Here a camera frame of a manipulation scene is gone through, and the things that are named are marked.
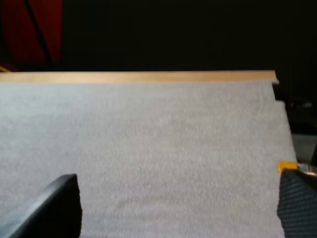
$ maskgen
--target black cable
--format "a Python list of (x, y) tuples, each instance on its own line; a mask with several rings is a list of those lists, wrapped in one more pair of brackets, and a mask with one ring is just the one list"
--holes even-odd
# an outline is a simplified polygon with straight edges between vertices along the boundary
[(44, 38), (44, 35), (42, 33), (42, 31), (40, 30), (40, 27), (36, 21), (36, 18), (34, 16), (34, 13), (33, 13), (33, 10), (32, 10), (32, 7), (30, 5), (30, 2), (29, 0), (24, 0), (24, 4), (25, 4), (25, 7), (30, 15), (30, 18), (31, 18), (31, 21), (34, 25), (34, 28), (35, 28), (35, 32), (36, 32), (36, 37), (37, 37), (37, 40), (43, 50), (43, 53), (45, 55), (45, 58), (46, 58), (46, 61), (47, 63), (49, 64), (49, 66), (53, 66), (53, 60), (52, 60), (52, 57), (50, 55), (50, 51), (49, 51), (49, 48), (46, 44), (46, 41), (45, 41), (45, 38)]

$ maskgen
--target wooden edge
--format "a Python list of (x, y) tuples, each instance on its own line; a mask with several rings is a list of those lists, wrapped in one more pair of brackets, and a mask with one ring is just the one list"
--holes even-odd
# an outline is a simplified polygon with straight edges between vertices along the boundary
[(0, 74), (0, 82), (20, 83), (186, 82), (243, 81), (258, 79), (276, 80), (276, 75), (273, 70), (175, 72), (16, 72)]

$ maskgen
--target yellow tab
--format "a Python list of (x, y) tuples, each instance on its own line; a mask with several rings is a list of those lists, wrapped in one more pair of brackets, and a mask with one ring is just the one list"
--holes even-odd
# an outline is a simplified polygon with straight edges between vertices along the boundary
[(290, 161), (279, 161), (278, 162), (278, 171), (281, 173), (283, 169), (289, 169), (289, 170), (296, 170), (297, 163), (296, 162), (290, 162)]

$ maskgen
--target black object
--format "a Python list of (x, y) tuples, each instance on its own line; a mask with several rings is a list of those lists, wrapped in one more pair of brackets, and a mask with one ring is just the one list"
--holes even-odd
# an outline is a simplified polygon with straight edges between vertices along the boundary
[(39, 42), (39, 44), (40, 44), (40, 46), (42, 48), (42, 51), (43, 51), (44, 55), (45, 55), (46, 61), (47, 61), (48, 65), (52, 67), (53, 66), (53, 60), (52, 60), (52, 57), (50, 55), (49, 48), (48, 48), (48, 46), (46, 44), (44, 35), (43, 35), (43, 33), (42, 33), (42, 31), (41, 31), (41, 29), (40, 29), (40, 27), (39, 27), (39, 25), (38, 25), (38, 23), (36, 21), (36, 18), (35, 18), (35, 15), (33, 13), (33, 10), (32, 10), (32, 7), (30, 5), (29, 0), (24, 0), (24, 4), (25, 4), (25, 7), (26, 7), (26, 9), (27, 9), (27, 11), (29, 13), (29, 16), (31, 18), (33, 26), (35, 28), (36, 37), (37, 37), (37, 40), (38, 40), (38, 42)]
[(314, 153), (313, 153), (313, 157), (312, 157), (312, 160), (311, 160), (311, 165), (317, 167), (317, 144), (315, 146), (315, 150), (314, 150)]
[(0, 238), (78, 238), (81, 221), (77, 175), (63, 175), (2, 217)]
[(285, 238), (316, 238), (317, 178), (284, 169), (279, 189), (277, 215)]
[(275, 99), (285, 103), (292, 133), (317, 135), (317, 101), (289, 96), (280, 84), (273, 84)]

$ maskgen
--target table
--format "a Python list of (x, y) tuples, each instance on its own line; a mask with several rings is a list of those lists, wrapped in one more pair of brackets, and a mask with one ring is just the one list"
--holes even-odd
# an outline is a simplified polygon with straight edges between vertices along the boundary
[(69, 83), (1, 85), (0, 214), (77, 173), (83, 238), (283, 237), (277, 163), (296, 157), (275, 80), (273, 71), (1, 74)]

